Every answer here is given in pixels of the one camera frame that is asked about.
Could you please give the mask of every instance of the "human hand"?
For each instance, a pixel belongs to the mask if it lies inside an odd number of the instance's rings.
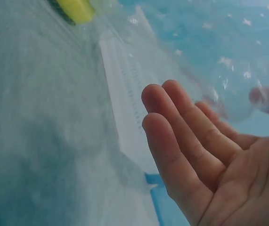
[[[256,89],[250,99],[263,102]],[[269,226],[269,137],[238,133],[176,81],[147,86],[142,101],[151,153],[192,226]]]

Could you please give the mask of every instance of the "knuckle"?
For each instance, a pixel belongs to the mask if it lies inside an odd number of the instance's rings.
[[[189,151],[185,153],[185,156],[190,160],[194,162],[200,161],[205,154],[205,150],[200,145],[199,142],[196,142],[194,145],[192,145],[189,148]]]
[[[238,140],[238,133],[235,132],[235,131],[232,131],[232,132],[230,132],[230,133],[227,135],[227,137],[228,137],[230,140],[236,142],[236,141]]]
[[[203,145],[210,145],[214,141],[221,139],[221,134],[216,127],[209,128],[203,137],[200,138],[200,143]]]
[[[174,130],[180,131],[182,130],[183,118],[180,115],[174,116],[170,120],[170,124]]]
[[[185,202],[188,197],[193,197],[198,193],[201,183],[196,178],[186,178],[186,184],[178,186],[167,186],[167,194],[176,203]]]

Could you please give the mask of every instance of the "clear plastic sheet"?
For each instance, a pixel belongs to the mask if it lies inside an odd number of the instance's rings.
[[[194,100],[207,101],[230,121],[269,107],[249,99],[253,88],[269,86],[269,0],[91,3],[96,26],[110,30],[102,39],[118,37],[146,76],[177,79]],[[133,17],[137,6],[149,27]]]

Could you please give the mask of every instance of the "palm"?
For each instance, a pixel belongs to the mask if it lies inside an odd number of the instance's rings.
[[[237,133],[174,81],[142,100],[150,150],[191,225],[269,225],[269,137]]]

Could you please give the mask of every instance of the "blue surface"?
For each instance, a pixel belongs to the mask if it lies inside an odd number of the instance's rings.
[[[260,111],[241,123],[233,124],[233,127],[245,134],[257,136],[269,136],[269,115]]]
[[[139,4],[158,43],[202,95],[237,121],[251,88],[269,85],[269,1],[120,0]]]

